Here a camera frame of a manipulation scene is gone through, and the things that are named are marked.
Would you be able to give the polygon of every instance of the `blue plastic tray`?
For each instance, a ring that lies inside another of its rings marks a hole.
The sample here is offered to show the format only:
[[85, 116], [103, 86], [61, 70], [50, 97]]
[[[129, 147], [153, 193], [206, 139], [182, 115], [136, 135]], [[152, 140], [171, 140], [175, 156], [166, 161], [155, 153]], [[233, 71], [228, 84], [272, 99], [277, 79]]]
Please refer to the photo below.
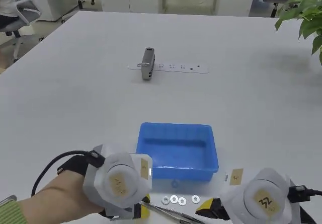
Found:
[[143, 123], [136, 152], [152, 157], [154, 179], [210, 181], [219, 168], [208, 125]]

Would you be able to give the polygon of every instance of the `metal washer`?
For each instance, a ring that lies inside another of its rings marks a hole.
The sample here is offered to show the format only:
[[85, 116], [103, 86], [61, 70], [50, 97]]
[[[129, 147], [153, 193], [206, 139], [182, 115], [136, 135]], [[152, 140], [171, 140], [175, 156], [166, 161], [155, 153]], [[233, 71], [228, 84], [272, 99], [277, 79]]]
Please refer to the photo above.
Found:
[[180, 197], [178, 203], [179, 205], [185, 205], [187, 204], [187, 200], [184, 197]]
[[200, 198], [199, 198], [199, 196], [198, 196], [198, 195], [193, 195], [193, 196], [191, 197], [191, 200], [192, 200], [192, 202], [193, 202], [193, 203], [195, 203], [195, 204], [198, 204], [198, 203], [200, 202]]
[[176, 195], [172, 195], [170, 197], [170, 201], [172, 204], [176, 204], [178, 202], [178, 197]]
[[170, 198], [167, 196], [164, 196], [161, 200], [163, 205], [168, 205], [170, 203]]

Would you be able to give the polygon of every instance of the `table surface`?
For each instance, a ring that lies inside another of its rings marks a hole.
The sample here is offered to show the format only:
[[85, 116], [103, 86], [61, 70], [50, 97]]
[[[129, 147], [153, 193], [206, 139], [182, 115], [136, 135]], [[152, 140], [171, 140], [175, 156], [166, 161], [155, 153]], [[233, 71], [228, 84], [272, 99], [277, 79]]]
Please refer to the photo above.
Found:
[[[30, 195], [45, 165], [105, 143], [134, 152], [143, 122], [212, 126], [219, 172], [210, 183], [153, 181], [154, 204], [177, 194], [193, 214], [217, 197], [226, 170], [272, 167], [322, 189], [322, 69], [299, 22], [275, 19], [80, 12], [0, 75], [0, 197]], [[127, 66], [154, 47], [158, 62], [201, 63], [209, 73]], [[52, 168], [39, 186], [55, 176]], [[322, 198], [302, 205], [322, 222]], [[165, 219], [153, 213], [153, 223]], [[205, 219], [208, 223], [228, 223]], [[77, 223], [106, 223], [91, 215]]]

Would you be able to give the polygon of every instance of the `potted plant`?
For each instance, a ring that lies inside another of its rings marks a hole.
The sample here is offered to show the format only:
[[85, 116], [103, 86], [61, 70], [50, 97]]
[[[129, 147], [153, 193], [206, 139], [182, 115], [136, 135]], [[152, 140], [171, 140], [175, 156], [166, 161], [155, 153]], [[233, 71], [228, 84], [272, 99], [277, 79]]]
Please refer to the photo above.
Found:
[[275, 24], [278, 30], [285, 20], [302, 20], [298, 39], [303, 36], [307, 39], [311, 34], [313, 40], [312, 54], [319, 50], [319, 59], [322, 64], [322, 0], [288, 0], [278, 11], [279, 20]]

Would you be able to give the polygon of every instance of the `paper label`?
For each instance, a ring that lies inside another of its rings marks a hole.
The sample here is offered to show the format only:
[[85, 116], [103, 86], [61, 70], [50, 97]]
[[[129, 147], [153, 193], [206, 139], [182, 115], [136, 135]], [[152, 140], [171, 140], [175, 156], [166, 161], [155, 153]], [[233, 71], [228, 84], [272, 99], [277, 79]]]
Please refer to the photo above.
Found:
[[109, 180], [112, 191], [116, 196], [124, 196], [127, 194], [124, 177], [121, 173], [111, 175]]
[[273, 216], [279, 212], [279, 204], [271, 197], [270, 193], [264, 189], [259, 189], [254, 197], [254, 201], [260, 206], [267, 216]]
[[240, 185], [242, 182], [244, 169], [235, 169], [232, 171], [230, 176], [230, 183], [229, 185]]
[[141, 177], [148, 179], [148, 161], [141, 159]]

